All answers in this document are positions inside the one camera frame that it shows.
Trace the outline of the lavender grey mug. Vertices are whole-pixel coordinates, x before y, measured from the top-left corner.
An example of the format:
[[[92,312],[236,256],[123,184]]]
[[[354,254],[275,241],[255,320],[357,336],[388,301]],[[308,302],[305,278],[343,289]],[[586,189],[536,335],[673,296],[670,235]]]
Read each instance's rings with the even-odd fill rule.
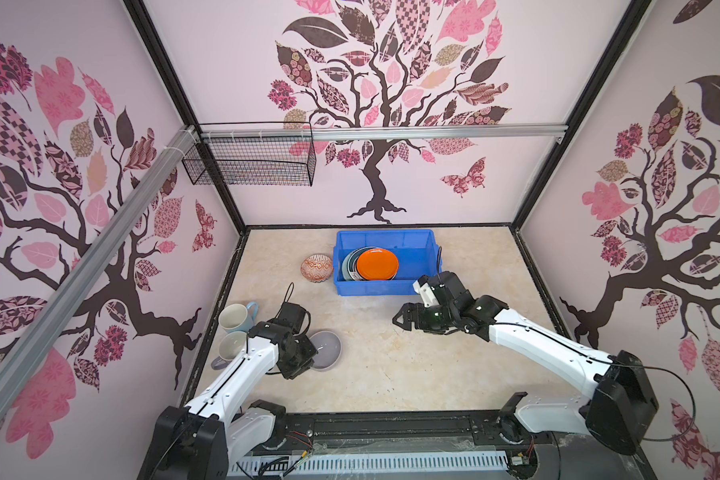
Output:
[[[228,333],[221,340],[218,355],[211,362],[211,369],[220,371],[225,369],[241,352],[246,350],[247,333],[235,331]]]

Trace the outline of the cream mug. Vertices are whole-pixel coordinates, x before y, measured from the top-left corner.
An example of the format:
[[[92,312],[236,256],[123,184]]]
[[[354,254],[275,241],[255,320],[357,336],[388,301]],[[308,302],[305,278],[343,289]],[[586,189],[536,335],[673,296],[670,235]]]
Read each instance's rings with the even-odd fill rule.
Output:
[[[219,327],[227,333],[248,332],[255,324],[258,311],[257,302],[227,305],[218,316]]]

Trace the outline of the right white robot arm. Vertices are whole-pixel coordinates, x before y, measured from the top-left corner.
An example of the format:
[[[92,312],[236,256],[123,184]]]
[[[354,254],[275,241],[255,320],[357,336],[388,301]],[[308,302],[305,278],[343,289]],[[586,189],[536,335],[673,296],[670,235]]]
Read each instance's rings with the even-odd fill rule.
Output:
[[[574,433],[589,435],[621,455],[637,452],[659,409],[638,357],[586,347],[495,297],[475,298],[450,271],[422,276],[413,289],[421,300],[404,304],[392,319],[395,326],[434,335],[475,335],[523,355],[576,389],[568,399],[515,393],[497,418],[506,441],[519,443],[533,433]]]

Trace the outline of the aluminium rail left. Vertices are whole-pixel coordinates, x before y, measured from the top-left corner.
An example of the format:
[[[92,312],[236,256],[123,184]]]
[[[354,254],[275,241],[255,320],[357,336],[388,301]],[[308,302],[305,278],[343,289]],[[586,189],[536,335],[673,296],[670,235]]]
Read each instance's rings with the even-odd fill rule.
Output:
[[[0,362],[0,420],[39,368],[64,327],[102,275],[171,171],[197,140],[197,128],[182,126],[160,151],[156,165],[117,208],[112,220],[81,256],[77,267],[48,299],[46,307]]]

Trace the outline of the white plate green rim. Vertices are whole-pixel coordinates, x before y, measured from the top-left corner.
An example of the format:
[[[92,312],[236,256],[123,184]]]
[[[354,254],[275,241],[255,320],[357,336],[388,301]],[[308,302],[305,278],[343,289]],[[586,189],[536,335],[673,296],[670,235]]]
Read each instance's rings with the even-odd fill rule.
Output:
[[[355,267],[355,258],[359,252],[359,249],[355,249],[343,259],[341,272],[344,281],[360,281],[362,279]]]

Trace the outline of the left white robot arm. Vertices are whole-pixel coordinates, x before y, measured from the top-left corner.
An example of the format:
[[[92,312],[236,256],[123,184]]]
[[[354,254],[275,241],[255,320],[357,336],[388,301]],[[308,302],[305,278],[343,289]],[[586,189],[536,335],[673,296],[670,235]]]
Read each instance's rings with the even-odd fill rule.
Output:
[[[233,332],[226,368],[183,407],[167,407],[157,418],[139,479],[224,479],[251,450],[278,448],[286,441],[286,408],[244,401],[268,373],[291,380],[314,364],[317,349],[307,337],[311,315],[284,302],[277,315]]]

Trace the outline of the aluminium rail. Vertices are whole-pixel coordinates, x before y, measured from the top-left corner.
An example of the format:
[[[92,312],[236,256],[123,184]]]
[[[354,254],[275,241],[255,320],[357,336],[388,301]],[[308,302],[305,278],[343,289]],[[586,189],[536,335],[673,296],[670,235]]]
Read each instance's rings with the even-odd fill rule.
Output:
[[[303,141],[357,141],[357,140],[413,140],[437,138],[507,138],[565,136],[564,124],[496,124],[447,126],[396,126],[396,127],[342,127],[318,128],[309,122],[289,122],[295,128],[285,128],[284,122],[229,122],[203,123],[197,139],[291,139]]]
[[[117,208],[112,220],[81,256],[77,267],[48,299],[46,307],[0,362],[0,420],[39,368],[64,327],[102,275],[171,171],[197,140],[197,128],[182,126],[160,151],[156,165]]]

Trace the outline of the lavender grey bowl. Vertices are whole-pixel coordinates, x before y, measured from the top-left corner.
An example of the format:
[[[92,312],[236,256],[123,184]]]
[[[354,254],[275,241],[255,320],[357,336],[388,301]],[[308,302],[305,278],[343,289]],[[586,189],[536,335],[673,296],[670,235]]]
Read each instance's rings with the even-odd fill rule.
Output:
[[[318,331],[310,337],[310,341],[317,350],[313,357],[314,370],[326,371],[337,364],[342,354],[342,342],[335,332]]]

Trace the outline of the aluminium rail back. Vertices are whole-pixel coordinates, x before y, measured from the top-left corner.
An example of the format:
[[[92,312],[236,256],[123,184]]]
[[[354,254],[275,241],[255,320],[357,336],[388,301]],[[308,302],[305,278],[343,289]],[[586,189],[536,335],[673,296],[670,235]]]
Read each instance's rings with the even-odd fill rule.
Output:
[[[303,141],[357,141],[357,140],[413,140],[437,138],[507,138],[565,136],[564,124],[496,124],[447,126],[396,126],[396,127],[342,127],[318,128],[309,122],[289,122],[295,128],[285,128],[284,122],[229,122],[203,123],[197,139],[291,139]]]

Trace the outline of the blue plastic bin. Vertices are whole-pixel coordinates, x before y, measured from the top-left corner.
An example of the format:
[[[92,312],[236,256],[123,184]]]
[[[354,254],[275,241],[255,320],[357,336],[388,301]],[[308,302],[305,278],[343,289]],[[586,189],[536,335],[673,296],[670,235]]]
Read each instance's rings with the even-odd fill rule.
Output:
[[[397,275],[387,281],[344,281],[343,259],[353,250],[355,258],[372,248],[393,252],[400,262]],[[333,248],[333,283],[340,296],[405,296],[414,295],[414,282],[422,275],[434,275],[440,267],[439,246],[432,230],[344,230],[336,234]]]

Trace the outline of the red patterned bowl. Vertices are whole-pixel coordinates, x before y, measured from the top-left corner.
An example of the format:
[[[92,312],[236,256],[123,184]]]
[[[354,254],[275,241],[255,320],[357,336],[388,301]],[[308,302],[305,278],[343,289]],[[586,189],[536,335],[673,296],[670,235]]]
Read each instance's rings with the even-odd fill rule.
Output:
[[[316,253],[304,259],[300,266],[301,275],[312,283],[329,280],[334,272],[333,260],[327,254]]]

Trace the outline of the orange plate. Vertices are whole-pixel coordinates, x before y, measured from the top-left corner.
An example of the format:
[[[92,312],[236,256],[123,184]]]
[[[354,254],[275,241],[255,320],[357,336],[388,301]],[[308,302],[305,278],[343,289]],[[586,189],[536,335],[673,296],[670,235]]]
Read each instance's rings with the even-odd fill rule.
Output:
[[[367,281],[392,280],[398,273],[397,256],[386,249],[372,248],[364,251],[355,263],[357,273]]]

